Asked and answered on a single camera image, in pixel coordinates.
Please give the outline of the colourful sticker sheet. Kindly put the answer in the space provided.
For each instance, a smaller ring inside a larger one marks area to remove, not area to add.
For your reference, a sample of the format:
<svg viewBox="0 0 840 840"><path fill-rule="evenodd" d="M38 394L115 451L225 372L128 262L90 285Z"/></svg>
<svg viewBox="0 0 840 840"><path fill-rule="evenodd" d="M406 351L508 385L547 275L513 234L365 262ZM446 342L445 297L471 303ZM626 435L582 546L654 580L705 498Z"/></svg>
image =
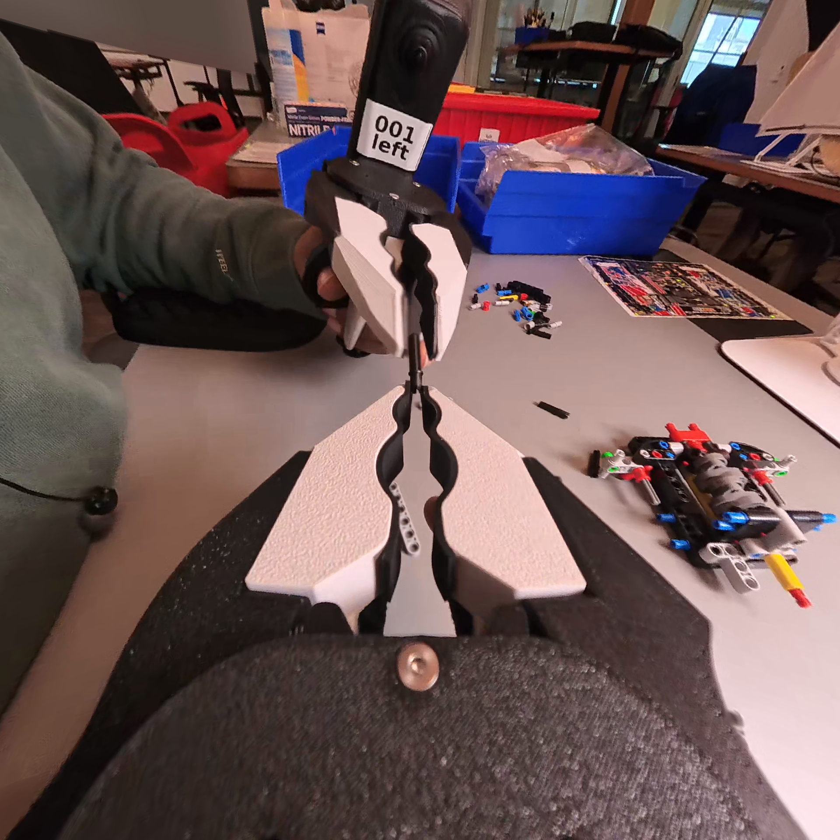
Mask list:
<svg viewBox="0 0 840 840"><path fill-rule="evenodd" d="M789 321L750 290L702 264L579 258L625 312L636 318Z"/></svg>

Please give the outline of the person's left hand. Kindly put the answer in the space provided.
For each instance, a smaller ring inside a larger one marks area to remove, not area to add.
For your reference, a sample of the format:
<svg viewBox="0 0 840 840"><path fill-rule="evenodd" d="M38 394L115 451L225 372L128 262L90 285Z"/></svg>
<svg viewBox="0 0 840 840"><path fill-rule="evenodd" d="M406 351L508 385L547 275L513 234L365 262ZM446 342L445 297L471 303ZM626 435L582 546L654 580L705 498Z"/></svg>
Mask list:
<svg viewBox="0 0 840 840"><path fill-rule="evenodd" d="M328 320L328 327L336 334L342 346L350 353L385 354L385 346L369 327L363 328L361 336L351 349L344 338L344 327L348 315L347 308L338 307L338 302L346 297L345 289L330 266L324 266L317 278L307 276L308 268L315 265L314 254L320 251L324 243L324 234L320 228L309 226L299 237L293 249L293 264L301 284L308 296L315 301L322 301L322 313Z"/></svg>

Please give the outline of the large blue storage bin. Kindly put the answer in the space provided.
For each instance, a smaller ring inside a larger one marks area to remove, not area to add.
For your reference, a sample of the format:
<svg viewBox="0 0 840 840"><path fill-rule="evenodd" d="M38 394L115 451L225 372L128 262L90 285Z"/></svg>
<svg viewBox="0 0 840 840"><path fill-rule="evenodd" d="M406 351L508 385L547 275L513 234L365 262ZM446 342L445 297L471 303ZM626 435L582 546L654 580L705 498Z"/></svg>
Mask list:
<svg viewBox="0 0 840 840"><path fill-rule="evenodd" d="M465 143L457 204L475 245L504 256L650 258L706 181L656 160L652 175L509 171L486 205L484 163L481 144Z"/></svg>

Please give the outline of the grey lego beam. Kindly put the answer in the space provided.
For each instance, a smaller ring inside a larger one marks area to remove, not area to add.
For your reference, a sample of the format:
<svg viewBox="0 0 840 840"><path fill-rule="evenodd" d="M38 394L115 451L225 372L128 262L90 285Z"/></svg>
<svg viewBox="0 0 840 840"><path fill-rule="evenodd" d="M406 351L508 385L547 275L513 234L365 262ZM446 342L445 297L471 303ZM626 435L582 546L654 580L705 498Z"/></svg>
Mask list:
<svg viewBox="0 0 840 840"><path fill-rule="evenodd" d="M416 556L421 550L417 530L407 509L400 487L395 480L390 484L388 491L395 504L396 524L400 534L401 551L408 556Z"/></svg>

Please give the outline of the black flat panel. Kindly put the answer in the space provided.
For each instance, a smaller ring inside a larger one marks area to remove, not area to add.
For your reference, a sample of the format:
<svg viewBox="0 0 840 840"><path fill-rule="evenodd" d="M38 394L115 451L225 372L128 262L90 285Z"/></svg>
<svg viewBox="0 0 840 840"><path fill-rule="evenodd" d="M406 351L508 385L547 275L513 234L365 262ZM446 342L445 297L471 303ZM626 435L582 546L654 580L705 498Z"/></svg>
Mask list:
<svg viewBox="0 0 840 840"><path fill-rule="evenodd" d="M99 114L143 114L96 43L4 19L1 32L29 69Z"/></svg>

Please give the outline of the red storage bin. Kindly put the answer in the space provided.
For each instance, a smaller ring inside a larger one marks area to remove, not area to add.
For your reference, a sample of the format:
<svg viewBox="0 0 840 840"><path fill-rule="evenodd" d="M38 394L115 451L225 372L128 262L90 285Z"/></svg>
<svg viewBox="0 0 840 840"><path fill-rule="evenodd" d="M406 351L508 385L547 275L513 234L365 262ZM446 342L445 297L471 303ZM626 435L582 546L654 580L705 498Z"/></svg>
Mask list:
<svg viewBox="0 0 840 840"><path fill-rule="evenodd" d="M457 138L461 144L484 140L516 144L593 123L599 116L596 108L561 101L449 91L433 134Z"/></svg>

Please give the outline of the white cardboard box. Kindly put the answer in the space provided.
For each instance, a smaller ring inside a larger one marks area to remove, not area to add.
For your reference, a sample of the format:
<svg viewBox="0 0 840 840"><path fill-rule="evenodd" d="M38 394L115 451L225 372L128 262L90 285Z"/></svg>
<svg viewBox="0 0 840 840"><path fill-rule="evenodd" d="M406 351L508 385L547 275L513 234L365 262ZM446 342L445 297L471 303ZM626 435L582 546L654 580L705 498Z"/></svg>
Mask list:
<svg viewBox="0 0 840 840"><path fill-rule="evenodd" d="M371 28L368 6L271 1L261 19L276 110L315 103L352 114Z"/></svg>

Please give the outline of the white book stand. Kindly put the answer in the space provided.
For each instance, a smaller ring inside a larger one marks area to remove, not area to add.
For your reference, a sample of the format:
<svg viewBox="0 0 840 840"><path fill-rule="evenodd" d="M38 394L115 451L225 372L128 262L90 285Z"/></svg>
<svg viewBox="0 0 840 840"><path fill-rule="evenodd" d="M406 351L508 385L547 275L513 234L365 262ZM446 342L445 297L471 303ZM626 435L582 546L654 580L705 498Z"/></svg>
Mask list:
<svg viewBox="0 0 840 840"><path fill-rule="evenodd" d="M822 170L838 175L838 125L821 128L821 134L807 134L784 163L770 164L770 169L792 175L818 152ZM730 340L720 349L741 372L839 445L838 314L823 335Z"/></svg>

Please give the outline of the blue and white glove box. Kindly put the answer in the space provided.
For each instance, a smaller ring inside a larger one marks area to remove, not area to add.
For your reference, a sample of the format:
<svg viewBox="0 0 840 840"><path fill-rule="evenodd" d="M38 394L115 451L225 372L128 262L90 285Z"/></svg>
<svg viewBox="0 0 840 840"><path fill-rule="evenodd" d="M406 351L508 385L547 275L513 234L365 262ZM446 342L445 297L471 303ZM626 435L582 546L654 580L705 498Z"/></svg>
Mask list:
<svg viewBox="0 0 840 840"><path fill-rule="evenodd" d="M286 101L282 115L287 133L293 139L308 139L336 128L350 127L354 106L333 101Z"/></svg>

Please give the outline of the red plastic can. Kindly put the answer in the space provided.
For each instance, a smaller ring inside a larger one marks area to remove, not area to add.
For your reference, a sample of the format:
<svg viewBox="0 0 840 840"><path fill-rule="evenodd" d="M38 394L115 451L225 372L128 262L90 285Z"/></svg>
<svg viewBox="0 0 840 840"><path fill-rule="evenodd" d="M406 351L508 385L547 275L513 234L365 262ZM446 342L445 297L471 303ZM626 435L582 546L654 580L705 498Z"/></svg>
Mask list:
<svg viewBox="0 0 840 840"><path fill-rule="evenodd" d="M166 124L131 113L103 118L125 147L144 152L160 167L212 193L231 195L227 162L247 141L249 132L239 128L223 106L212 101L181 106Z"/></svg>

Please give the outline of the pile of mixed lego pins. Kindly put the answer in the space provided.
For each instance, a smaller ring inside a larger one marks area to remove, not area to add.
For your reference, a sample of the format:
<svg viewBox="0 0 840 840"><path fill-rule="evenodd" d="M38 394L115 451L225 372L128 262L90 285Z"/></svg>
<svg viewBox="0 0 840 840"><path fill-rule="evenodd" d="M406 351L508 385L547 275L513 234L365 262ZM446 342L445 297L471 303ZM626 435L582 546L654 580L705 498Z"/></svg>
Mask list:
<svg viewBox="0 0 840 840"><path fill-rule="evenodd" d="M468 312L503 310L521 332L541 340L551 340L562 326L561 320L552 319L551 296L542 288L519 280L482 283L469 296L465 304Z"/></svg>

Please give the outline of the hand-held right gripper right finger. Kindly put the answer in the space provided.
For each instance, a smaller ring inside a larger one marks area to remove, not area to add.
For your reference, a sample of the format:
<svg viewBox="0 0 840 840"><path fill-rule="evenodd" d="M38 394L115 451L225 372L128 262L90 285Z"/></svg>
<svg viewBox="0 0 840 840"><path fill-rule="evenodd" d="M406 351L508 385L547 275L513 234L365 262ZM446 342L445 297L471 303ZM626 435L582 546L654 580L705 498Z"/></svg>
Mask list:
<svg viewBox="0 0 840 840"><path fill-rule="evenodd" d="M585 577L525 458L438 389L422 386L429 468L440 485L432 566L457 634L500 607L578 595Z"/></svg>

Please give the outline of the lego chassis assembly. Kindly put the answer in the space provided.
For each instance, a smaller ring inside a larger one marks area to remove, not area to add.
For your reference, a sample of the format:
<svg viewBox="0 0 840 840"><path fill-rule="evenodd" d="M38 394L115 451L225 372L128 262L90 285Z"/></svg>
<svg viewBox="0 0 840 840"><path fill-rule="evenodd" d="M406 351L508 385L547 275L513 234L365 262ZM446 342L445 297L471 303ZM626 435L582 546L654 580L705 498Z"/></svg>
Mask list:
<svg viewBox="0 0 840 840"><path fill-rule="evenodd" d="M601 450L595 479L640 488L670 548L699 570L721 571L736 593L757 592L757 570L768 570L801 609L811 608L794 564L808 535L837 517L786 504L774 481L790 473L795 457L718 443L695 423L665 429L666 436L635 436L625 448Z"/></svg>

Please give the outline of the person's left forearm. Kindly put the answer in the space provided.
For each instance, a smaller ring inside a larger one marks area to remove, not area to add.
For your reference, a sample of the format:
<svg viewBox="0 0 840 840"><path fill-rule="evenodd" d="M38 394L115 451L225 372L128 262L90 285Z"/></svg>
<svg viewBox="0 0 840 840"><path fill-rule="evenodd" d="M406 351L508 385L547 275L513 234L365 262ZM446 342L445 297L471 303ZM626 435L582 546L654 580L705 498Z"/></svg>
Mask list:
<svg viewBox="0 0 840 840"><path fill-rule="evenodd" d="M80 278L98 289L250 301L323 330L326 318L301 282L315 227L277 203L223 198L158 167L87 106L66 115L76 154L65 161L66 187L80 206L54 228Z"/></svg>

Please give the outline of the wooden top standing desk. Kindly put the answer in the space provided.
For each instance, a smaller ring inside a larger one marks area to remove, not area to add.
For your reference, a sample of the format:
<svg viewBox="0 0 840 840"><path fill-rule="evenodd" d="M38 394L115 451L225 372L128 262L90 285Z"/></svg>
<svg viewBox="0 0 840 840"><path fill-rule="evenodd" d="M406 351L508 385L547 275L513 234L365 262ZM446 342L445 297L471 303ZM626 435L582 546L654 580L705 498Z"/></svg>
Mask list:
<svg viewBox="0 0 840 840"><path fill-rule="evenodd" d="M556 40L500 47L497 55L501 60L519 53L539 56L541 67L549 67L556 63L561 54L571 54L602 63L605 66L605 75L596 105L599 111L596 124L612 132L626 99L630 68L642 64L649 65L657 60L665 60L665 63L669 64L681 57L682 46L667 51L586 40Z"/></svg>

